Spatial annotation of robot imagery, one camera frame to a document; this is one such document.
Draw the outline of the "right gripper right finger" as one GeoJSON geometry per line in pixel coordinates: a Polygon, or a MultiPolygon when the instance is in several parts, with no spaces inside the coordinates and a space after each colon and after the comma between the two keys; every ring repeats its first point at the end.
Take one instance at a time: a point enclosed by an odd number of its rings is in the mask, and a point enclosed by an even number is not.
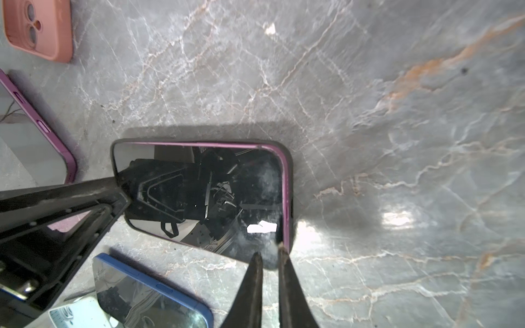
{"type": "Polygon", "coordinates": [[[278,283],[280,327],[319,327],[283,243],[278,246],[278,283]]]}

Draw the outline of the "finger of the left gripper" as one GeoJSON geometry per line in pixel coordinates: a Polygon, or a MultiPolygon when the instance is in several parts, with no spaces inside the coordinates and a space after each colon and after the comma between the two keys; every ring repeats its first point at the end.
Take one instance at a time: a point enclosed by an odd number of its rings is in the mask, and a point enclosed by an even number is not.
{"type": "Polygon", "coordinates": [[[46,312],[130,203],[113,178],[1,192],[1,326],[46,312]]]}

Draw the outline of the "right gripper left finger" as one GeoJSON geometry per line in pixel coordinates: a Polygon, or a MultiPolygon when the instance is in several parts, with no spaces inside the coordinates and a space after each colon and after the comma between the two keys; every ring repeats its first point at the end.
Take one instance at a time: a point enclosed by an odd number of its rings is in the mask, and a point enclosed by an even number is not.
{"type": "Polygon", "coordinates": [[[260,328],[262,323],[263,260],[256,252],[221,327],[260,328]]]}

